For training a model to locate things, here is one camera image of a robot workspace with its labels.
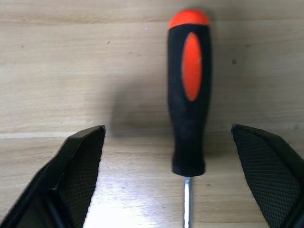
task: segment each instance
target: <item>diamond pattern texture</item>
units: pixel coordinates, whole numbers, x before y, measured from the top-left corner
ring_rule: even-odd
[[[263,138],[240,129],[233,134],[248,186],[269,227],[284,227],[301,183]]]
[[[83,139],[58,189],[75,228],[82,228],[95,190],[103,141],[96,142],[100,139],[98,134]]]

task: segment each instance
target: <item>wooden surface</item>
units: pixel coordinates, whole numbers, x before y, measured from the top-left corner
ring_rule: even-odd
[[[105,124],[85,228],[181,227],[166,36],[170,18],[188,7],[211,18],[214,62],[194,227],[267,227],[229,130],[269,130],[304,154],[300,0],[0,0],[0,219],[66,136]]]

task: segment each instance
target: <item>orange handle end cap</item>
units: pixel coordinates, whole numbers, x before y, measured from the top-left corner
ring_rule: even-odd
[[[169,29],[184,24],[209,25],[209,18],[199,10],[187,9],[177,13],[169,23]]]

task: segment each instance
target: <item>black and orange handle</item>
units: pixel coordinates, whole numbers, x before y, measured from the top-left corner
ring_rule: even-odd
[[[172,170],[192,177],[202,175],[202,153],[211,92],[209,19],[200,11],[185,10],[169,24],[168,104],[174,130]]]

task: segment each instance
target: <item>black rubber grip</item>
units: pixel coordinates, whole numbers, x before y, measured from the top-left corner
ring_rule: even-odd
[[[182,79],[182,56],[187,36],[194,33],[201,48],[202,79],[195,100],[187,98]],[[168,37],[168,104],[174,130],[174,173],[199,176],[205,171],[203,131],[211,92],[211,46],[209,26],[186,24],[169,30]]]

